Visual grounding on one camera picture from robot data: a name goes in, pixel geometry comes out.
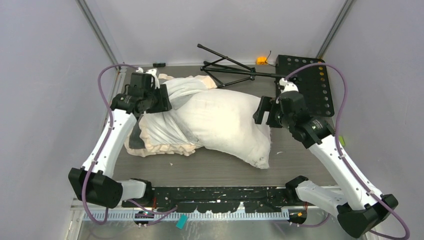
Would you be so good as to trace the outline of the grey cream ruffled pillowcase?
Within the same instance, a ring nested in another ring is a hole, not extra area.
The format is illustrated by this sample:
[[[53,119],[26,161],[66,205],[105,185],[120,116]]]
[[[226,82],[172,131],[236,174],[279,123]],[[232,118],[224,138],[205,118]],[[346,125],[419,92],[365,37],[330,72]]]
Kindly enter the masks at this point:
[[[161,73],[158,81],[165,84],[172,109],[141,115],[124,141],[130,155],[147,157],[160,154],[189,156],[202,145],[177,116],[177,110],[197,93],[216,89],[214,80],[206,75],[175,78]]]

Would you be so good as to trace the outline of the white pillow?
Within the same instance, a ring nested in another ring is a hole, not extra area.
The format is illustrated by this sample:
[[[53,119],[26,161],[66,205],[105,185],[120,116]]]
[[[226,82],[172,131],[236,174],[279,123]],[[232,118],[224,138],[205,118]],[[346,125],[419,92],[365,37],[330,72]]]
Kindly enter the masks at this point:
[[[190,95],[168,114],[191,143],[268,169],[271,129],[253,119],[260,100],[239,91],[208,89]]]

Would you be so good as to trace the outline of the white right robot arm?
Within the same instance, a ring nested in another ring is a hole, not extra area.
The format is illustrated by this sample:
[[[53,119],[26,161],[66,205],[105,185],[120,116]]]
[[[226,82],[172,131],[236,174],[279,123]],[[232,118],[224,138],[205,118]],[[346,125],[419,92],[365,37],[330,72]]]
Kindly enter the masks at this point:
[[[359,238],[383,222],[399,202],[383,194],[357,168],[341,148],[335,130],[321,117],[310,115],[304,96],[286,91],[278,97],[262,96],[253,114],[256,124],[266,119],[271,128],[285,128],[325,166],[340,187],[337,194],[299,175],[285,184],[291,205],[307,202],[337,218],[351,237]]]

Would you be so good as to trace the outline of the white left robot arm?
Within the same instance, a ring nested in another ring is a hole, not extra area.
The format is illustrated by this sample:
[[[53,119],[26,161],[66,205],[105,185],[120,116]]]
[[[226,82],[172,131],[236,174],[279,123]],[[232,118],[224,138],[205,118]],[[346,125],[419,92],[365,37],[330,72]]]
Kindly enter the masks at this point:
[[[159,83],[155,68],[133,72],[126,92],[112,99],[106,126],[92,153],[80,168],[72,168],[68,174],[77,198],[110,209],[129,199],[148,207],[154,199],[152,184],[136,178],[116,181],[114,169],[124,142],[140,116],[171,109],[167,86]]]

